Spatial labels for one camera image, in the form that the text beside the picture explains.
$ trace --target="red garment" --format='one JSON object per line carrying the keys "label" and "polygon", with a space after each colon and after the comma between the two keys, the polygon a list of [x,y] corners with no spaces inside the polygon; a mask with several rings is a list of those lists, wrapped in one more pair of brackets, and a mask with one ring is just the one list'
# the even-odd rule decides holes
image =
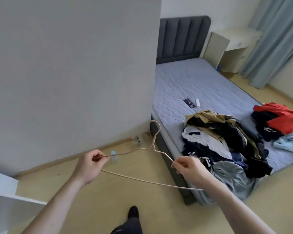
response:
{"label": "red garment", "polygon": [[262,106],[255,105],[253,110],[257,112],[268,111],[277,114],[279,117],[267,121],[267,125],[281,131],[283,134],[293,132],[293,111],[285,105],[276,103],[268,103]]}

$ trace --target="baseboard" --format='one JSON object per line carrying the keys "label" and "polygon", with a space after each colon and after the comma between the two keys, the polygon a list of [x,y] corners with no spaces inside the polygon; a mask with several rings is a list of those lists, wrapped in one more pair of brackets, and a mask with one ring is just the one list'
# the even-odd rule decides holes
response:
{"label": "baseboard", "polygon": [[270,88],[270,89],[272,89],[272,90],[274,90],[274,91],[276,91],[278,94],[282,95],[283,97],[285,97],[286,99],[288,99],[290,102],[293,103],[293,98],[290,97],[289,95],[285,94],[285,93],[282,92],[281,90],[278,90],[277,88],[273,87],[273,86],[270,85],[270,84],[266,84],[266,87],[267,87],[267,88]]}
{"label": "baseboard", "polygon": [[[114,147],[114,146],[123,144],[123,143],[131,141],[131,140],[132,140],[131,138],[121,139],[121,140],[115,141],[113,143],[110,143],[110,144],[107,144],[107,145],[104,145],[104,146],[101,146],[101,147],[98,147],[98,148],[94,148],[94,149],[104,150],[104,149],[108,149],[110,147]],[[85,154],[85,153],[87,153],[87,152],[89,152],[91,150],[82,151],[82,152],[76,153],[74,155],[63,157],[63,158],[60,158],[60,159],[57,159],[57,160],[54,160],[54,161],[51,161],[51,162],[36,166],[34,168],[31,168],[31,169],[16,173],[12,177],[15,178],[15,179],[19,179],[20,177],[28,175],[30,173],[34,173],[34,172],[37,172],[37,171],[40,171],[40,170],[43,170],[43,169],[47,169],[47,168],[50,168],[50,167],[60,165],[62,163],[74,160],[74,159],[78,158],[79,156],[81,156],[81,155],[83,155],[83,154]]]}

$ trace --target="plastic bottle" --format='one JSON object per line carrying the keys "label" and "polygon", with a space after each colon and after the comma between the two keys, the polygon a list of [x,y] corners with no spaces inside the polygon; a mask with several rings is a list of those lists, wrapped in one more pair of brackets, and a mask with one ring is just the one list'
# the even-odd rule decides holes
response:
{"label": "plastic bottle", "polygon": [[117,156],[112,156],[111,161],[116,162],[117,161]]}

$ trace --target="foot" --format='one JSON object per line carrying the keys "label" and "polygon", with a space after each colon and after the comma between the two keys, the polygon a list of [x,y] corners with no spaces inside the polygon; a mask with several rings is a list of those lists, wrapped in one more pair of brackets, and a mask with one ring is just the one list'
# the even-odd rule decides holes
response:
{"label": "foot", "polygon": [[137,208],[137,206],[132,206],[132,207],[129,209],[129,212],[128,212],[128,219],[131,218],[131,217],[137,217],[137,218],[139,218],[139,212],[138,212],[138,208]]}

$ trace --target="forearm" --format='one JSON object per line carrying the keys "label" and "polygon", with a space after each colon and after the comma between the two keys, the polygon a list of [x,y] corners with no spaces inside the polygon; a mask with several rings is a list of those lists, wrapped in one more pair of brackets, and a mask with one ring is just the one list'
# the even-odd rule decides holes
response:
{"label": "forearm", "polygon": [[81,185],[68,180],[22,234],[58,234]]}
{"label": "forearm", "polygon": [[213,179],[205,191],[223,211],[233,231],[239,233],[274,233],[249,207],[239,200],[225,184]]}

